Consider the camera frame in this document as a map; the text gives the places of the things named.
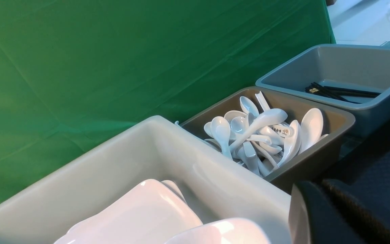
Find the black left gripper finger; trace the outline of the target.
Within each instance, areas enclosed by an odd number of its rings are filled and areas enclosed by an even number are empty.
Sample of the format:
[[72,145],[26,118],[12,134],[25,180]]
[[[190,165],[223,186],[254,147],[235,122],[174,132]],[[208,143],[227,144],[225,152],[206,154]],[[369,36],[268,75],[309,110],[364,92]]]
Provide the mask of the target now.
[[390,244],[390,210],[339,180],[296,182],[288,214],[294,244]]

